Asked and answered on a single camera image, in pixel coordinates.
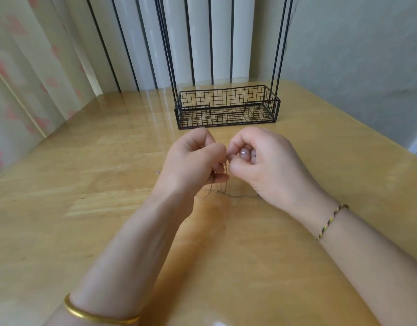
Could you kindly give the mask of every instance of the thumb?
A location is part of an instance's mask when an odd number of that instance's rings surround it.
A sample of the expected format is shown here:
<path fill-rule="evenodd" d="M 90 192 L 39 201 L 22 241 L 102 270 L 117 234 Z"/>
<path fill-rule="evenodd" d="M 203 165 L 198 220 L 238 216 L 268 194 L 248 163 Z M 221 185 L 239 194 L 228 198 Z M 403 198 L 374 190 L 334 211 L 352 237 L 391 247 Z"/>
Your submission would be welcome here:
<path fill-rule="evenodd" d="M 196 152 L 202 155 L 211 167 L 217 163 L 224 163 L 227 156 L 227 148 L 221 143 L 209 144 Z"/>
<path fill-rule="evenodd" d="M 255 165 L 251 165 L 247 163 L 245 160 L 241 159 L 236 155 L 231 155 L 228 157 L 230 164 L 228 166 L 228 170 L 230 173 L 245 182 L 250 182 L 251 178 L 255 173 Z"/>

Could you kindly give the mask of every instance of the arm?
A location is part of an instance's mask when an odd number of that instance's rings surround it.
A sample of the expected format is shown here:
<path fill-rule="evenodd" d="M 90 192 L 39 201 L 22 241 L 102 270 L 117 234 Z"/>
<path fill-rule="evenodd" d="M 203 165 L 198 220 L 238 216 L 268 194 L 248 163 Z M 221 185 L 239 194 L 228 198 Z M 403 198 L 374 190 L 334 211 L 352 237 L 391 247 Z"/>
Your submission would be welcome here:
<path fill-rule="evenodd" d="M 71 291 L 70 301 L 86 312 L 113 319 L 140 313 L 165 262 L 177 230 L 192 212 L 195 194 L 211 181 L 224 182 L 226 148 L 205 128 L 173 144 L 150 197 L 124 224 Z M 45 325 L 88 326 L 60 306 Z"/>
<path fill-rule="evenodd" d="M 245 128 L 232 138 L 227 154 L 232 175 L 315 237 L 339 205 L 281 135 Z M 348 209 L 319 242 L 383 326 L 417 325 L 417 261 Z"/>

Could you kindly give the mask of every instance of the woven string bracelet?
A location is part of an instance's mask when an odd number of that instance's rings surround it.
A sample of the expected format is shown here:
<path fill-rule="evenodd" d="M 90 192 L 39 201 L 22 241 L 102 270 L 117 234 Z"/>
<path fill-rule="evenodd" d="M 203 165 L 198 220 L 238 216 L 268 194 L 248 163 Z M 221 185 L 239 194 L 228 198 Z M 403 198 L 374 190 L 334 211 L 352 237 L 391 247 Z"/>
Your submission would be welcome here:
<path fill-rule="evenodd" d="M 319 241 L 320 238 L 323 237 L 323 234 L 325 233 L 326 229 L 328 228 L 328 226 L 332 223 L 332 221 L 336 218 L 337 213 L 342 209 L 342 208 L 347 208 L 349 209 L 349 206 L 345 203 L 343 203 L 342 205 L 338 206 L 337 209 L 335 210 L 335 212 L 333 213 L 333 215 L 331 216 L 330 220 L 328 221 L 327 224 L 325 224 L 325 226 L 323 227 L 323 229 L 321 230 L 321 232 L 319 233 L 319 235 L 317 236 L 316 240 Z"/>

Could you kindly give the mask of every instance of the right hand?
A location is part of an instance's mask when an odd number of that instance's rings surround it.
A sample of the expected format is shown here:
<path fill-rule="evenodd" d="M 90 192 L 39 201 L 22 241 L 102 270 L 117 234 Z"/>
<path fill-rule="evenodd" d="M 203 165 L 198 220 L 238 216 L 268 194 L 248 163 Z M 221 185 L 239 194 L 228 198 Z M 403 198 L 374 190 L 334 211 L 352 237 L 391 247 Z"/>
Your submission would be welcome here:
<path fill-rule="evenodd" d="M 299 221 L 322 199 L 336 206 L 292 144 L 279 134 L 246 127 L 231 139 L 227 155 L 232 175 L 248 182 L 265 201 Z"/>

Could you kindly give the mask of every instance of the bracelet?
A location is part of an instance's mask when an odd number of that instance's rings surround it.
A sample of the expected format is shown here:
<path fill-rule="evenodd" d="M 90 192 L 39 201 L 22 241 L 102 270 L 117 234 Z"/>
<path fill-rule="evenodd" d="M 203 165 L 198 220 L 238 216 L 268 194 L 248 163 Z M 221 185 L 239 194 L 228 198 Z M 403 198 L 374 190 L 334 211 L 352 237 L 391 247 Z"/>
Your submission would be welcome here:
<path fill-rule="evenodd" d="M 101 316 L 93 315 L 89 312 L 80 310 L 79 308 L 75 307 L 70 301 L 69 294 L 65 296 L 64 306 L 68 310 L 68 312 L 70 312 L 71 315 L 78 317 L 80 319 L 90 320 L 94 323 L 113 324 L 113 325 L 130 325 L 139 320 L 139 315 L 137 315 L 134 318 L 130 318 L 126 320 L 117 320 L 117 319 L 104 318 Z"/>
<path fill-rule="evenodd" d="M 316 240 L 319 241 L 320 238 L 323 237 L 323 234 L 325 233 L 326 229 L 328 228 L 328 226 L 332 223 L 332 221 L 336 218 L 337 213 L 342 209 L 342 208 L 347 208 L 349 209 L 349 206 L 345 203 L 343 203 L 342 205 L 338 206 L 336 211 L 333 213 L 333 215 L 331 216 L 330 220 L 328 221 L 327 224 L 325 224 L 325 226 L 323 227 L 323 229 L 321 230 L 321 232 L 319 233 L 319 235 L 317 236 Z"/>

